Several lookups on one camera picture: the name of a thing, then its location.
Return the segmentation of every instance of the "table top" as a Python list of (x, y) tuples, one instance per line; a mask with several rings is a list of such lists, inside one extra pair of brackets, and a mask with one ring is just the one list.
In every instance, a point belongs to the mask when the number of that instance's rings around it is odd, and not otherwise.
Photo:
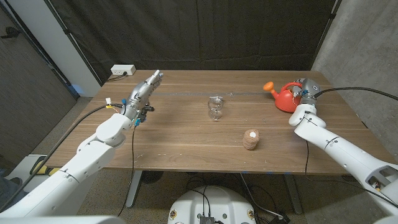
[[(87, 112), (127, 98), (139, 82), (153, 70), (138, 70), (133, 76), (105, 83), (83, 110)], [(163, 70), (163, 81), (150, 97), (154, 112), (136, 128), (134, 168), (137, 170), (257, 172), (303, 174), (307, 158), (305, 141), (288, 124), (289, 113), (275, 107), (272, 95), (262, 87), (274, 82), (279, 92), (283, 85), (298, 78), (311, 78), (322, 89), (332, 88), (320, 72), (280, 71), (185, 71)], [(214, 122), (208, 116), (209, 96), (224, 98), (223, 116)], [(91, 136), (114, 110), (102, 109), (87, 117), (66, 138), (47, 162), (61, 167), (75, 154), (78, 145)], [(326, 128), (351, 141), (374, 157), (394, 162), (370, 130), (336, 92), (319, 97), (317, 115)], [(243, 134), (259, 130), (255, 150), (243, 148)], [(125, 144), (116, 150), (108, 168), (132, 167), (132, 129), (125, 133)], [(310, 144), (309, 174), (346, 174), (323, 150)]]

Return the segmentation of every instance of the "black backdrop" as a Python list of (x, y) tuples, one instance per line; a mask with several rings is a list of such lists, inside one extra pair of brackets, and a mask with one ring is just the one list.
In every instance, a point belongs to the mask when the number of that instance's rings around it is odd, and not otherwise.
[(51, 0), (100, 80), (137, 69), (308, 70), (335, 0)]

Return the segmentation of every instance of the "clear glass cup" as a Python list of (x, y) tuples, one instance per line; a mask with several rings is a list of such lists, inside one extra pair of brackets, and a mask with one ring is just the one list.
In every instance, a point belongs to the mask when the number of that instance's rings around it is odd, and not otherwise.
[(223, 98), (220, 96), (211, 96), (207, 103), (209, 107), (209, 117), (215, 121), (220, 119), (223, 115), (222, 109), (224, 106)]

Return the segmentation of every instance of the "wall outlet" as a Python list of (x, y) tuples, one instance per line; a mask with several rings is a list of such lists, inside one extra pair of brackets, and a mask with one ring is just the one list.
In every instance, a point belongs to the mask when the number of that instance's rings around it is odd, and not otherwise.
[(136, 67), (134, 65), (113, 65), (111, 68), (113, 75), (123, 75), (127, 72), (127, 75), (133, 75), (136, 72)]

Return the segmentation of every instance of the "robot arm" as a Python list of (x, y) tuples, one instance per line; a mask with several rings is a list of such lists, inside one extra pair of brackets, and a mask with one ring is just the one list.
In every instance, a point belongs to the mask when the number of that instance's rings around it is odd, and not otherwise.
[[(289, 124), (296, 126), (294, 132), (323, 149), (365, 189), (397, 204), (398, 166), (376, 159), (344, 138), (326, 130), (326, 123), (317, 116), (316, 99), (313, 95), (319, 91), (319, 87), (314, 83), (312, 80), (303, 82), (304, 94), (300, 105), (289, 119)], [(387, 214), (398, 215), (397, 207), (375, 195), (371, 196)]]
[(96, 132), (84, 140), (76, 155), (59, 171), (37, 186), (22, 200), (0, 213), (0, 218), (41, 217), (53, 215), (73, 191), (89, 176), (106, 166), (114, 157), (115, 150), (126, 140), (123, 131), (137, 126), (145, 119), (152, 92), (160, 85), (163, 73), (157, 70), (132, 91), (121, 114), (114, 114), (102, 123)]

